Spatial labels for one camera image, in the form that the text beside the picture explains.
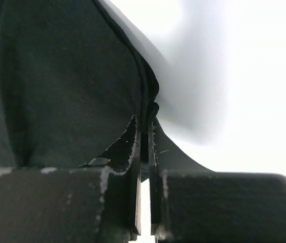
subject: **garment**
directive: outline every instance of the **garment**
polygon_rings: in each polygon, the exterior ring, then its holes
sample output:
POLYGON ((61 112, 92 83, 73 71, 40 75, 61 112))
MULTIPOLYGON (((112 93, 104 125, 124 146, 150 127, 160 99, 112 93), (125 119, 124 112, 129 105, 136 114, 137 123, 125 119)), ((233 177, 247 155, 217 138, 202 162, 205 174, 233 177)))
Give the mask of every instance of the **garment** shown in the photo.
POLYGON ((73 168, 158 110, 145 60, 98 1, 0 1, 0 166, 73 168))

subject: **black t-shirt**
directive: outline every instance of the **black t-shirt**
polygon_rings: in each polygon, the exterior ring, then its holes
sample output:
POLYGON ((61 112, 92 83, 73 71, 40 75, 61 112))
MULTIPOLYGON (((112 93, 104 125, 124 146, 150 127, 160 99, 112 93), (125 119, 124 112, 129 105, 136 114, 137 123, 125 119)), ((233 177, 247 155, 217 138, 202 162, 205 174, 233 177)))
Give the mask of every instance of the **black t-shirt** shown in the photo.
POLYGON ((0 166, 86 164, 148 129, 158 89, 98 1, 0 0, 0 166))

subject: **black cloth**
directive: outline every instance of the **black cloth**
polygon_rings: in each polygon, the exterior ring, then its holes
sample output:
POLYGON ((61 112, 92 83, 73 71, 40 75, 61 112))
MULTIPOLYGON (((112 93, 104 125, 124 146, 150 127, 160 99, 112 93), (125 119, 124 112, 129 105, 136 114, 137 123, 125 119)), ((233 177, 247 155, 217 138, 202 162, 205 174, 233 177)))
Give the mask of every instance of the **black cloth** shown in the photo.
POLYGON ((0 1, 0 166, 88 163, 149 129, 158 89, 98 1, 0 1))

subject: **folded cloth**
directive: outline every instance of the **folded cloth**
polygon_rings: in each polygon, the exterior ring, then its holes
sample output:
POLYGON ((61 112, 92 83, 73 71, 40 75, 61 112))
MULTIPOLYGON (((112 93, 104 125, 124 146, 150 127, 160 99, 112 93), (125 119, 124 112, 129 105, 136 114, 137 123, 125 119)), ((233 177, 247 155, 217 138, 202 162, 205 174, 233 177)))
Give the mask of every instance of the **folded cloth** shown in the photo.
POLYGON ((157 93, 98 1, 0 2, 0 166, 89 163, 133 115, 148 129, 157 93))

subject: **white background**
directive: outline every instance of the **white background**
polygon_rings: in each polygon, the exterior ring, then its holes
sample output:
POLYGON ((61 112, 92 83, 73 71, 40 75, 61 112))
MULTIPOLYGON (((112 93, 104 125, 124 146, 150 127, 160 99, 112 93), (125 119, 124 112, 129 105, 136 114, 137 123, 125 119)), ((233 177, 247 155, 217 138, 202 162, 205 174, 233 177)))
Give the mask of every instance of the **white background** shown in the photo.
POLYGON ((186 154, 214 171, 286 175, 286 0, 101 2, 153 69, 158 119, 186 154))

